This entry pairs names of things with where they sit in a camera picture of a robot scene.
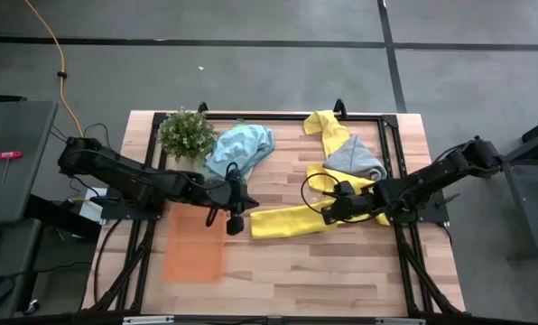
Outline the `silver metal bracket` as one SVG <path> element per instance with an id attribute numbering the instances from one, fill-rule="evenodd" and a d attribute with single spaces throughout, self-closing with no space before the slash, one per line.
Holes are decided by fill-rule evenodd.
<path id="1" fill-rule="evenodd" d="M 375 325 L 426 325 L 422 319 L 378 317 Z"/>
<path id="2" fill-rule="evenodd" d="M 173 315 L 142 315 L 124 317 L 122 325 L 173 325 Z"/>

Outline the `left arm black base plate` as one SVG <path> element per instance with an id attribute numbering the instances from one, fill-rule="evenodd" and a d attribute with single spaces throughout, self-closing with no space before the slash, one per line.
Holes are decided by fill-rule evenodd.
<path id="1" fill-rule="evenodd" d="M 102 208 L 102 219 L 158 220 L 165 198 L 156 189 L 142 185 L 133 193 L 109 187 L 105 195 L 89 200 Z"/>

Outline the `dark grey metal stand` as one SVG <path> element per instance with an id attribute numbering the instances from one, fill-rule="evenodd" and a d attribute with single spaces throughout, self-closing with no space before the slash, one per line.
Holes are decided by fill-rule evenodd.
<path id="1" fill-rule="evenodd" d="M 538 125 L 521 136 L 521 145 L 496 158 L 517 213 L 526 221 L 533 246 L 509 255 L 511 263 L 538 259 Z"/>

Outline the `dark grey desk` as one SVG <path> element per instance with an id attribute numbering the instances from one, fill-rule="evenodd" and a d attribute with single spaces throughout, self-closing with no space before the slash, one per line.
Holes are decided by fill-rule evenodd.
<path id="1" fill-rule="evenodd" d="M 4 186 L 5 161 L 0 160 L 0 224 L 23 218 L 57 109 L 48 101 L 0 102 L 0 153 L 23 153 L 10 161 Z"/>

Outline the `grey microfiber towel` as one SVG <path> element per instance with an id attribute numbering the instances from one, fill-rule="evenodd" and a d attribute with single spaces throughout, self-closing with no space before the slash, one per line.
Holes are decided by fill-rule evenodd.
<path id="1" fill-rule="evenodd" d="M 384 165 L 357 135 L 350 136 L 335 153 L 330 154 L 323 167 L 371 181 L 380 181 L 387 177 Z"/>

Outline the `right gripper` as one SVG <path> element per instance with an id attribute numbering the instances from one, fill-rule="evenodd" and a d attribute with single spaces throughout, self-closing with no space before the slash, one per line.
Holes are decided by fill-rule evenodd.
<path id="1" fill-rule="evenodd" d="M 334 201 L 330 206 L 321 209 L 321 215 L 326 225 L 338 221 L 356 221 L 357 217 L 366 215 L 365 221 L 377 216 L 375 196 L 370 191 L 353 196 L 340 197 L 335 192 L 328 193 Z"/>

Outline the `white flat box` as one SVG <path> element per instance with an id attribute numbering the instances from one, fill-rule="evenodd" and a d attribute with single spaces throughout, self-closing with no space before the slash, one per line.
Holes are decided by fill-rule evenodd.
<path id="1" fill-rule="evenodd" d="M 107 193 L 107 188 L 97 188 L 93 187 L 91 190 L 83 195 L 82 201 L 80 202 L 80 216 L 88 218 L 94 222 L 97 222 L 99 225 L 104 226 L 106 221 L 101 218 L 103 208 L 97 203 L 92 202 L 90 199 L 96 197 L 98 194 L 104 196 Z"/>

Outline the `dark low desk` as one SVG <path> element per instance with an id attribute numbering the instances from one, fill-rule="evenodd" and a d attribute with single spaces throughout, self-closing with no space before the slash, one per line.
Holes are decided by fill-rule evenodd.
<path id="1" fill-rule="evenodd" d="M 24 219 L 0 227 L 0 295 L 8 293 L 0 303 L 0 319 L 22 314 L 28 307 L 35 283 L 35 257 L 42 234 L 42 223 Z"/>

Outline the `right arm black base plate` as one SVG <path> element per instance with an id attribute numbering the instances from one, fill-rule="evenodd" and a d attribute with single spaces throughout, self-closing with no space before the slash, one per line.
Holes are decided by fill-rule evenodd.
<path id="1" fill-rule="evenodd" d="M 399 223 L 442 223 L 449 220 L 442 190 L 408 190 L 391 199 L 385 214 Z"/>

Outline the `black desk beam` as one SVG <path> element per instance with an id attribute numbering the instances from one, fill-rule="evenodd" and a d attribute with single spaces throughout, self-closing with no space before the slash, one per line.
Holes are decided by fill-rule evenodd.
<path id="1" fill-rule="evenodd" d="M 39 219 L 48 226 L 62 228 L 73 235 L 88 239 L 98 238 L 101 230 L 97 222 L 32 194 L 27 200 L 24 215 L 27 218 Z"/>

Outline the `light blue microfiber towel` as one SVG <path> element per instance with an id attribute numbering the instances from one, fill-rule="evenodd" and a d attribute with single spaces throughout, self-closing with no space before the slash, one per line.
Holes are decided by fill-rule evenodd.
<path id="1" fill-rule="evenodd" d="M 240 172 L 254 169 L 275 148 L 274 132 L 263 125 L 240 126 L 222 133 L 210 153 L 205 166 L 223 179 L 227 167 L 235 163 Z"/>

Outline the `small artificial green plant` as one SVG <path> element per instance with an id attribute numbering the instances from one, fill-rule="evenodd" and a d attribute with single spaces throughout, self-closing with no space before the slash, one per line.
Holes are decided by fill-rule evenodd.
<path id="1" fill-rule="evenodd" d="M 209 153 L 218 133 L 201 112 L 179 111 L 168 115 L 160 124 L 162 149 L 175 159 L 197 159 Z"/>

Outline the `yellow microfiber towel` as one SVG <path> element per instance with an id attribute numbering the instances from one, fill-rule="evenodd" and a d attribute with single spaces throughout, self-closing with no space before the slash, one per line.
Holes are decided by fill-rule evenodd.
<path id="1" fill-rule="evenodd" d="M 306 135 L 321 134 L 325 157 L 335 153 L 349 138 L 348 129 L 343 126 L 333 111 L 316 111 L 303 121 Z"/>
<path id="2" fill-rule="evenodd" d="M 306 169 L 309 177 L 309 187 L 317 191 L 333 191 L 336 181 L 348 181 L 356 194 L 362 192 L 362 188 L 374 182 L 365 178 L 359 178 L 323 168 L 319 164 L 311 164 Z M 317 233 L 335 229 L 344 221 L 335 221 L 327 225 L 322 215 L 313 209 L 320 210 L 330 205 L 334 199 L 324 199 L 307 205 L 301 205 L 285 209 L 261 210 L 250 214 L 251 236 L 253 239 L 286 238 Z"/>

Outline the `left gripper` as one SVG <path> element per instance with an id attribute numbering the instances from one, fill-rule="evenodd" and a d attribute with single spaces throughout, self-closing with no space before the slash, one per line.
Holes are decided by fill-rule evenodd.
<path id="1" fill-rule="evenodd" d="M 259 202 L 248 196 L 247 185 L 241 181 L 228 181 L 212 190 L 212 200 L 233 215 L 259 206 Z"/>

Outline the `orange translucent plastic bin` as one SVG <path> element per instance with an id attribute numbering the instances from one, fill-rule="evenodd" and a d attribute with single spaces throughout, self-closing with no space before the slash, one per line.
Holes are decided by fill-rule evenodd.
<path id="1" fill-rule="evenodd" d="M 212 283 L 224 271 L 225 212 L 211 226 L 209 209 L 173 203 L 169 215 L 162 278 L 177 283 Z"/>

